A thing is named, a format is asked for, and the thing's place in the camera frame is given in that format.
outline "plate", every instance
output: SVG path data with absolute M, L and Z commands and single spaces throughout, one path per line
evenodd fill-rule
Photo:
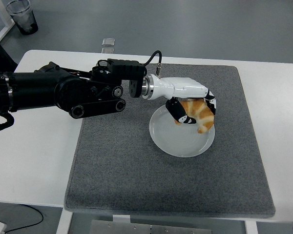
M 151 117 L 149 130 L 154 143 L 176 157 L 193 157 L 205 152 L 215 137 L 214 125 L 204 134 L 197 133 L 197 124 L 175 124 L 163 105 Z

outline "table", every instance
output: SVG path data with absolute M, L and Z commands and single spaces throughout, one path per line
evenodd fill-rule
M 50 61 L 89 71 L 107 58 L 146 62 L 149 56 L 31 50 L 16 72 Z M 168 57 L 162 63 L 237 67 L 276 207 L 274 217 L 258 221 L 293 222 L 293 64 Z M 57 107 L 13 116 L 14 126 L 0 132 L 0 202 L 63 207 L 82 121 Z

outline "glass cup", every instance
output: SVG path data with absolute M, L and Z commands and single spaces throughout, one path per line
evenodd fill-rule
M 6 11 L 22 34 L 30 35 L 38 31 L 38 25 L 29 0 L 11 1 L 6 6 Z

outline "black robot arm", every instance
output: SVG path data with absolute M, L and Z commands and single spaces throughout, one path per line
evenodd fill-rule
M 7 119 L 0 130 L 13 125 L 9 112 L 22 109 L 56 105 L 73 118 L 120 112 L 126 105 L 122 80 L 130 80 L 130 96 L 138 98 L 146 72 L 144 64 L 117 59 L 100 60 L 90 72 L 53 62 L 33 73 L 0 72 L 0 116 Z

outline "black cable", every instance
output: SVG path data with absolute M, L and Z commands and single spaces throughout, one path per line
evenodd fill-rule
M 145 64 L 143 64 L 144 66 L 147 66 L 151 61 L 152 61 L 152 59 L 155 57 L 155 55 L 156 54 L 158 54 L 159 55 L 159 63 L 162 63 L 162 52 L 161 51 L 159 51 L 159 50 L 157 50 L 157 51 L 155 51 L 152 55 L 151 55 L 151 57 L 149 58 L 149 60 L 145 63 Z
M 23 205 L 23 204 L 20 204 L 21 206 L 26 206 L 26 207 L 29 207 L 29 208 L 31 208 L 31 209 L 33 209 L 33 210 L 35 210 L 35 211 L 37 211 L 40 215 L 41 215 L 41 217 L 42 217 L 42 219 L 41 219 L 41 221 L 40 222 L 38 222 L 38 223 L 35 223 L 35 224 L 32 224 L 32 225 L 28 225 L 28 226 L 24 226 L 24 227 L 20 227 L 20 228 L 15 228 L 15 229 L 11 229 L 11 230 L 8 230 L 7 232 L 5 232 L 5 233 L 9 233 L 9 232 L 11 232 L 11 231 L 15 231 L 15 230 L 18 230 L 18 229 L 23 229 L 23 228 L 28 228 L 28 227 L 32 227 L 32 226 L 35 226 L 35 225 L 38 225 L 38 224 L 40 224 L 42 221 L 43 221 L 43 214 L 39 211 L 39 210 L 37 210 L 36 208 L 34 208 L 34 207 L 32 207 L 32 206 L 28 206 L 28 205 Z
M 8 112 L 0 113 L 0 116 L 4 117 L 6 119 L 5 123 L 0 123 L 0 131 L 3 129 L 6 129 L 8 127 L 11 127 L 13 125 L 14 118 L 10 113 L 8 113 Z

